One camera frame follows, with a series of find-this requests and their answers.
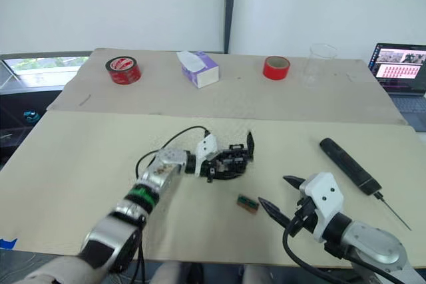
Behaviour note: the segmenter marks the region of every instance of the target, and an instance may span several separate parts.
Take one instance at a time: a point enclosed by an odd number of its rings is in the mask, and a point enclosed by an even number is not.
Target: robotic hand
[[[126,270],[140,245],[149,215],[171,183],[176,182],[176,175],[183,169],[187,174],[207,177],[209,182],[236,178],[244,173],[248,161],[253,160],[251,133],[247,135],[247,145],[247,148],[243,144],[231,145],[228,150],[218,151],[216,137],[206,130],[195,154],[173,148],[160,149],[141,175],[136,167],[136,184],[95,225],[77,256],[58,257],[18,283],[95,284],[108,273]]]
[[[286,230],[283,246],[286,253],[301,267],[330,283],[346,284],[320,271],[297,257],[288,246],[288,236],[294,237],[303,227],[333,256],[351,261],[366,283],[425,284],[426,281],[410,265],[402,243],[392,234],[352,221],[343,214],[343,195],[331,173],[319,173],[308,180],[295,176],[284,179],[300,191],[298,210],[289,219],[271,202],[259,198],[267,213]]]

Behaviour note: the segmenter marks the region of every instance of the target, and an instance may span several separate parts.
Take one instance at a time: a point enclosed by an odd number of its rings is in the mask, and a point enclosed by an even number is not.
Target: window
[[[32,57],[28,57],[24,54],[24,57],[20,57],[16,54],[12,57],[3,57],[0,62],[7,67],[11,76],[1,86],[1,91],[16,92],[19,89],[30,88],[49,90],[49,87],[61,90],[61,87],[65,86],[77,74],[81,65],[89,59],[90,53],[87,56],[78,53],[80,55],[75,57],[50,57],[54,54],[60,55],[60,53],[32,54]]]

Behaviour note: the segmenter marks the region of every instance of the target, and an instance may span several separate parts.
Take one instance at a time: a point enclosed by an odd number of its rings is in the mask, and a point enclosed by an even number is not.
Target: table
[[[134,57],[143,73],[127,86],[113,83],[105,70],[109,59],[123,55]],[[288,77],[272,81],[262,74],[265,57],[210,56],[220,81],[197,89],[182,75],[176,53],[96,49],[49,110],[406,124],[361,60],[329,62],[320,84],[310,88],[299,76],[304,58],[290,57]]]
[[[426,266],[421,246],[426,221],[426,148],[412,128],[350,124],[183,118],[111,112],[48,111],[0,172],[0,234],[18,238],[17,250],[76,254],[86,233],[134,183],[134,164],[174,133],[202,124],[222,147],[244,141],[251,130],[255,160],[241,178],[207,184],[183,176],[170,208],[166,203],[144,230],[148,259],[294,265],[281,245],[282,228],[260,209],[252,215],[236,205],[239,193],[262,196],[283,212],[295,212],[299,193],[282,176],[303,178],[332,172],[353,219],[398,237],[412,265]],[[320,150],[332,137],[383,186],[383,194],[411,226],[409,231],[373,197],[361,193]],[[193,150],[202,132],[174,142]],[[314,265],[347,266],[323,250],[306,231],[290,245]]]

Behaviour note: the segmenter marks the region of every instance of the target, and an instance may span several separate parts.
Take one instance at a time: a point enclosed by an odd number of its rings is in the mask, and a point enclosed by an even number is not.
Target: tissue box
[[[208,55],[202,51],[194,53],[206,65],[199,71],[190,71],[182,63],[182,72],[191,80],[197,88],[208,86],[209,84],[219,81],[219,66]]]

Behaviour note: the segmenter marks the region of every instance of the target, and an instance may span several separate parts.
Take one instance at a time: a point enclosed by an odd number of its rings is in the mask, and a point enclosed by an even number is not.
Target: small electronic component
[[[248,198],[244,194],[240,194],[237,199],[237,204],[249,211],[250,213],[256,214],[259,208],[259,203]]]

